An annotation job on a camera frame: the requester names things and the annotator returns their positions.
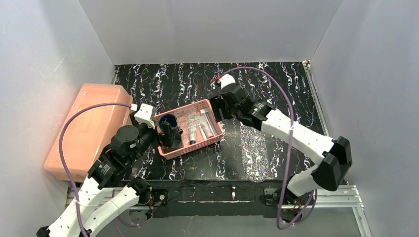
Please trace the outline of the dark green mug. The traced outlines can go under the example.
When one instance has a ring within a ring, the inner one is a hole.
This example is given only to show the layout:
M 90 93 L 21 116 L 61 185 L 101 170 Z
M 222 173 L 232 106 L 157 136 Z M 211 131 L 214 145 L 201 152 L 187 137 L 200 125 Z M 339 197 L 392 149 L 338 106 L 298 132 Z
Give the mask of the dark green mug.
M 159 134 L 162 149 L 167 153 L 182 148 L 182 136 L 178 130 L 170 130 L 167 133 Z

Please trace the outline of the pink perforated plastic basket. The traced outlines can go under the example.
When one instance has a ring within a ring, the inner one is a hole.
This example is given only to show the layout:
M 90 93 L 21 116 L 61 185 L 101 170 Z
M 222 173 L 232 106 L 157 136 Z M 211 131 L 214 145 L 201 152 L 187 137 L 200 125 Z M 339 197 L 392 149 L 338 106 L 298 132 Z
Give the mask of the pink perforated plastic basket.
M 170 111 L 158 114 L 158 115 L 155 115 L 154 121 L 156 123 L 158 123 L 160 118 L 162 116 L 166 115 L 166 114 L 173 114 L 177 118 L 177 114 L 180 111 L 185 110 L 185 109 L 194 109 L 197 112 L 197 114 L 199 115 L 199 117 L 201 115 L 200 110 L 201 109 L 207 109 L 208 112 L 209 112 L 211 122 L 214 124 L 218 135 L 207 139 L 205 134 L 204 134 L 204 131 L 201 128 L 201 125 L 199 124 L 198 129 L 197 129 L 197 141 L 196 141 L 195 144 L 189 145 L 189 132 L 184 131 L 181 128 L 182 131 L 183 131 L 183 133 L 181 135 L 182 136 L 182 142 L 183 142 L 183 147 L 182 148 L 166 153 L 162 149 L 161 145 L 158 147 L 160 155 L 163 156 L 167 160 L 185 155 L 187 153 L 196 151 L 198 149 L 201 149 L 201 148 L 204 148 L 204 147 L 207 147 L 207 146 L 210 146 L 210 145 L 213 145 L 217 142 L 220 142 L 221 139 L 224 136 L 224 129 L 223 129 L 220 122 L 215 121 L 214 115 L 212 114 L 212 108 L 211 108 L 211 105 L 210 105 L 210 101 L 208 99 L 200 100 L 200 101 L 197 101 L 197 102 L 194 102 L 194 103 L 191 103 L 191 104 L 188 104 L 188 105 L 185 105 L 185 106 L 182 106 L 182 107 L 179 107 L 179 108 L 176 108 L 176 109 L 173 109 L 173 110 L 170 110 Z

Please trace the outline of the clear textured oval tray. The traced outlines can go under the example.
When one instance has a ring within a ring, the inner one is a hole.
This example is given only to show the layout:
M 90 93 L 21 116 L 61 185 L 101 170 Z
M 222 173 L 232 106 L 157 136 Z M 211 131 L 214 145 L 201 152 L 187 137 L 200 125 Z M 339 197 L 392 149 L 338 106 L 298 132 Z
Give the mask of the clear textured oval tray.
M 255 183 L 263 182 L 269 173 L 265 134 L 240 123 L 240 139 L 245 177 Z

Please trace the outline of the clear textured acrylic holder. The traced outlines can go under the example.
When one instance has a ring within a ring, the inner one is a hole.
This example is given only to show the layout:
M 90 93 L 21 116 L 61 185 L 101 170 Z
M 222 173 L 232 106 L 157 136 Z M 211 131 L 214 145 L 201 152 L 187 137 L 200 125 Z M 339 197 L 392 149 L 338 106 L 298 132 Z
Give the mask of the clear textured acrylic holder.
M 184 131 L 197 131 L 200 124 L 199 115 L 194 109 L 185 109 L 177 114 L 179 127 Z

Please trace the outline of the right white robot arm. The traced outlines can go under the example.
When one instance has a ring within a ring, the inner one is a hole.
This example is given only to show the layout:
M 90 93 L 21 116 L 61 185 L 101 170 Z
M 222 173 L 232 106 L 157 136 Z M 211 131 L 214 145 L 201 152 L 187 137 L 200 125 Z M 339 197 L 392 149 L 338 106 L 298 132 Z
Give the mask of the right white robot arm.
M 216 121 L 238 119 L 243 125 L 253 127 L 281 140 L 293 133 L 291 146 L 303 152 L 314 166 L 286 179 L 285 199 L 292 200 L 316 189 L 336 191 L 352 165 L 350 142 L 340 136 L 333 139 L 291 119 L 264 101 L 254 101 L 234 81 L 218 81 L 219 95 L 210 99 Z

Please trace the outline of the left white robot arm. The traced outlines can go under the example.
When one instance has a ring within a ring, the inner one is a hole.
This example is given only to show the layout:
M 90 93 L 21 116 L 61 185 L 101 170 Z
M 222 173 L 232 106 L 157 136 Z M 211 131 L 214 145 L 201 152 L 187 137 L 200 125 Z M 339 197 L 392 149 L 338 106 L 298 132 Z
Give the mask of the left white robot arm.
M 88 171 L 74 199 L 54 223 L 37 231 L 38 237 L 95 237 L 122 212 L 135 205 L 147 207 L 147 220 L 152 218 L 153 204 L 158 196 L 142 178 L 132 179 L 109 201 L 104 204 L 102 201 L 131 174 L 137 157 L 156 140 L 154 116 L 154 108 L 130 114 L 133 124 L 117 130 Z

